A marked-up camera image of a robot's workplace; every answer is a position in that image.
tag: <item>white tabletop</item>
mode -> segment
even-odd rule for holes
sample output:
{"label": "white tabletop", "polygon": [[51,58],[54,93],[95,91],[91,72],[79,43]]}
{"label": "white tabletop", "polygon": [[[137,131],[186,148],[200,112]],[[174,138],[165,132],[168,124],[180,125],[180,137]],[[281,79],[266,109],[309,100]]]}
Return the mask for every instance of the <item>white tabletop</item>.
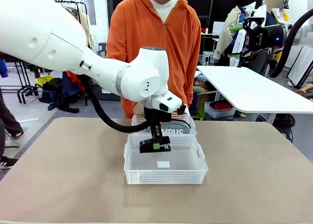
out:
{"label": "white tabletop", "polygon": [[313,102],[246,67],[198,66],[198,70],[241,112],[313,114]]}

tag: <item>sneaker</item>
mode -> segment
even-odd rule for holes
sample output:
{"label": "sneaker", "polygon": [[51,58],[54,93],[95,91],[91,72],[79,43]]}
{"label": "sneaker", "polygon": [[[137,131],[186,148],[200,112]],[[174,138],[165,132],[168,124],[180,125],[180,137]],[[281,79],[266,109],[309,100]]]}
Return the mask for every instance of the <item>sneaker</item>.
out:
{"label": "sneaker", "polygon": [[15,165],[17,161],[18,159],[2,157],[0,159],[0,169],[10,169],[13,167],[13,165]]}

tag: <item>orange jacket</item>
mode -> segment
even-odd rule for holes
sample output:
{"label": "orange jacket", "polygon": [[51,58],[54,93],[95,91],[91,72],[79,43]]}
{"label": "orange jacket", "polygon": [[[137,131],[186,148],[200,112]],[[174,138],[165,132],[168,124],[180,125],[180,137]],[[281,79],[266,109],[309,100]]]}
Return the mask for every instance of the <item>orange jacket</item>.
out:
{"label": "orange jacket", "polygon": [[[123,0],[115,9],[107,40],[107,58],[131,62],[144,46],[166,50],[169,90],[191,104],[201,42],[201,24],[187,1],[179,0],[165,23],[149,0]],[[122,99],[125,118],[132,118],[136,103]]]}

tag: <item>black pants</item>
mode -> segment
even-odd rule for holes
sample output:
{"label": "black pants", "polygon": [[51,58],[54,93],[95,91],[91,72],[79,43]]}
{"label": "black pants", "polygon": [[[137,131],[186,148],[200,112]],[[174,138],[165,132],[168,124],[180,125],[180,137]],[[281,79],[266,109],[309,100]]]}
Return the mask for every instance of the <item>black pants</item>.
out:
{"label": "black pants", "polygon": [[11,135],[17,135],[23,132],[23,129],[19,122],[16,121],[10,110],[6,107],[3,100],[2,91],[0,89],[0,157],[2,157],[4,152],[4,129],[8,130]]}

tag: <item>white turtleneck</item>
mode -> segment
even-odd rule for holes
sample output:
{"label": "white turtleneck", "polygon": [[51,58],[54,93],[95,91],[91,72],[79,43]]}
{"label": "white turtleneck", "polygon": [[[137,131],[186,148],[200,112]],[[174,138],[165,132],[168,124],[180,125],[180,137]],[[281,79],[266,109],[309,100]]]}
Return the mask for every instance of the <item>white turtleneck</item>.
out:
{"label": "white turtleneck", "polygon": [[175,7],[176,3],[179,0],[170,0],[166,4],[159,4],[154,0],[149,0],[151,1],[154,9],[157,11],[157,14],[160,16],[163,22],[166,21],[167,17],[169,16],[171,10]]}

